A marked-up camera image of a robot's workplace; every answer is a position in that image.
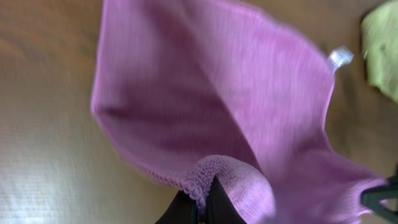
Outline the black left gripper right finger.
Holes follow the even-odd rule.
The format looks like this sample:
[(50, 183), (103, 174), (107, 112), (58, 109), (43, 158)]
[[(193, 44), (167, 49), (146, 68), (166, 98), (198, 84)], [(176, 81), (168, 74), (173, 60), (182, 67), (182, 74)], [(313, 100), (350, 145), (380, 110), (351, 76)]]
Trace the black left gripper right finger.
[(208, 224), (246, 224), (234, 208), (217, 176), (214, 177), (206, 200)]

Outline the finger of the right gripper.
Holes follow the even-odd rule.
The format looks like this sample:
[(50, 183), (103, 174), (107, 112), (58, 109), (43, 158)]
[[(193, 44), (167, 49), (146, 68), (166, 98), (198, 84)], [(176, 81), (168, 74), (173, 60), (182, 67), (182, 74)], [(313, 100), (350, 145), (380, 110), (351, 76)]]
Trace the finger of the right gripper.
[(397, 199), (397, 174), (387, 179), (387, 185), (366, 189), (361, 194), (361, 204), (377, 216), (397, 223), (397, 210), (391, 210), (382, 201)]

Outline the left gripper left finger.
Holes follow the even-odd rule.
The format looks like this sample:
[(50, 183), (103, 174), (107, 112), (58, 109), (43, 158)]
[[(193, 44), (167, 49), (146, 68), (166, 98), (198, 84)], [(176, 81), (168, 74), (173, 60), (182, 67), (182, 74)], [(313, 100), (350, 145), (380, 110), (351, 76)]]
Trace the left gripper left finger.
[(184, 191), (178, 191), (164, 214), (155, 224), (194, 224), (197, 220), (197, 205)]

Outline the purple microfiber cloth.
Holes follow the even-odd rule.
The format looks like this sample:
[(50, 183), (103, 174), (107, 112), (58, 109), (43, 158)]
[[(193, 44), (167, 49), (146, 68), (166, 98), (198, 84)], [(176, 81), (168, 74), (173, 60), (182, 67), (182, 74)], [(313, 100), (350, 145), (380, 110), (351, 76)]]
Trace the purple microfiber cloth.
[(91, 110), (143, 174), (246, 223), (359, 223), (382, 177), (325, 133), (334, 66), (239, 1), (105, 1)]

